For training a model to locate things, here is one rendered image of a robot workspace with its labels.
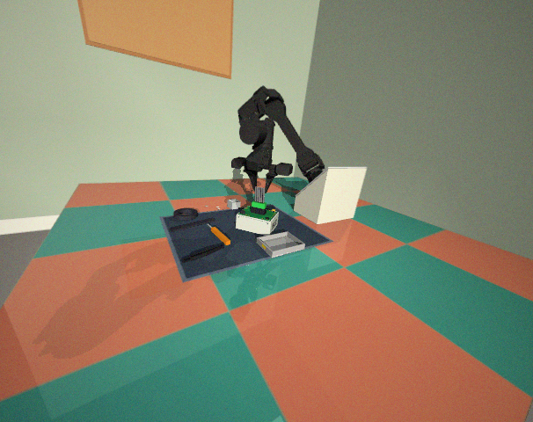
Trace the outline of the green power plug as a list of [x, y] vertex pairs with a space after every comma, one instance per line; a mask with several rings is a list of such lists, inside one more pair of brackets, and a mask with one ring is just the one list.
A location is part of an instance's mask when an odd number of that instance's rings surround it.
[[265, 187], [255, 186], [254, 191], [254, 201], [252, 202], [252, 207], [265, 209], [267, 203], [265, 202]]

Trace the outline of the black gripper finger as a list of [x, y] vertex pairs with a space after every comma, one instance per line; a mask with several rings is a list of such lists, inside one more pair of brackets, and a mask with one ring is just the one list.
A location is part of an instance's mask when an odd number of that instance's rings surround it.
[[269, 188], [269, 186], [271, 185], [274, 177], [276, 177], [278, 174], [270, 174], [270, 173], [267, 173], [266, 174], [266, 185], [265, 185], [265, 193], [267, 193], [267, 190]]
[[243, 172], [245, 172], [249, 176], [251, 183], [252, 183], [253, 191], [255, 191], [255, 186], [257, 186], [258, 173], [256, 171], [243, 171]]

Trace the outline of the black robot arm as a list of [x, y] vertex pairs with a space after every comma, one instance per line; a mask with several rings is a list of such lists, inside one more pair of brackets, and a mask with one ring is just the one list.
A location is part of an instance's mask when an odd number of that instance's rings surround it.
[[[275, 121], [296, 152], [298, 167], [309, 183], [323, 172], [324, 163], [319, 155], [303, 144], [286, 115], [284, 99], [276, 89], [260, 86], [237, 113], [240, 124], [239, 136], [243, 143], [247, 145], [273, 143]], [[268, 118], [260, 120], [264, 115]], [[254, 151], [245, 160], [246, 169], [256, 172], [261, 172], [264, 168], [269, 169], [272, 165], [270, 149], [262, 151], [259, 150], [259, 146], [254, 146]], [[318, 166], [313, 168], [316, 165]]]

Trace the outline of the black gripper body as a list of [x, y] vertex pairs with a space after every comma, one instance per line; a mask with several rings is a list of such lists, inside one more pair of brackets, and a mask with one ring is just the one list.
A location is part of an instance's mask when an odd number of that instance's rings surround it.
[[[259, 150], [265, 151], [265, 149], [270, 149], [270, 155], [272, 158], [272, 151], [274, 149], [274, 146], [272, 143], [257, 143], [252, 146], [252, 149], [254, 150], [254, 146], [259, 146]], [[237, 157], [233, 158], [231, 161], [231, 168], [240, 169], [244, 166], [244, 171], [252, 171], [246, 169], [246, 157]], [[268, 170], [270, 174], [278, 174], [282, 176], [289, 176], [293, 171], [293, 165], [292, 164], [286, 164], [286, 163], [279, 163], [279, 164], [272, 164]]]

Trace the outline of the dark blue work mat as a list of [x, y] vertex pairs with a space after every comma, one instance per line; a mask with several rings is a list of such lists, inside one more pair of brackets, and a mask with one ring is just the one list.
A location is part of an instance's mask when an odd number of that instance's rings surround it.
[[[174, 215], [159, 216], [164, 227], [165, 234], [172, 249], [179, 273], [183, 282], [199, 279], [215, 273], [221, 273], [241, 266], [247, 266], [271, 257], [256, 243], [257, 237], [264, 235], [236, 229], [236, 216], [245, 207], [238, 209], [224, 209], [208, 212], [199, 212], [197, 218], [181, 221]], [[278, 223], [273, 234], [288, 231], [290, 234], [305, 243], [305, 249], [322, 244], [328, 244], [333, 240], [317, 232], [308, 225], [300, 222], [275, 205], [266, 205], [266, 209], [279, 212]], [[205, 223], [187, 229], [172, 232], [170, 228], [178, 227], [192, 222], [198, 222], [213, 218], [214, 222]], [[230, 244], [224, 244], [212, 231], [208, 224], [216, 227], [226, 237]], [[198, 251], [203, 251], [224, 244], [224, 248], [215, 251], [202, 258], [182, 263], [188, 260], [188, 256]], [[182, 261], [180, 261], [183, 258]]]

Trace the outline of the green circuit board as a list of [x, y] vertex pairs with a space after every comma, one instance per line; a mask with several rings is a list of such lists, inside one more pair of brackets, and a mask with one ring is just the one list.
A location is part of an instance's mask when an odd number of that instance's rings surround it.
[[[271, 221], [271, 219], [275, 216], [275, 214], [277, 213], [277, 211], [275, 212], [272, 212], [272, 210], [266, 210], [266, 213], [264, 215], [260, 215], [260, 214], [255, 214], [255, 213], [251, 213], [251, 206], [248, 206], [246, 207], [243, 211], [245, 211], [245, 214], [246, 216], [250, 216], [250, 217], [254, 217], [254, 218], [259, 218], [259, 219], [262, 219], [262, 220], [267, 220], [267, 221]], [[269, 218], [266, 219], [266, 217]]]

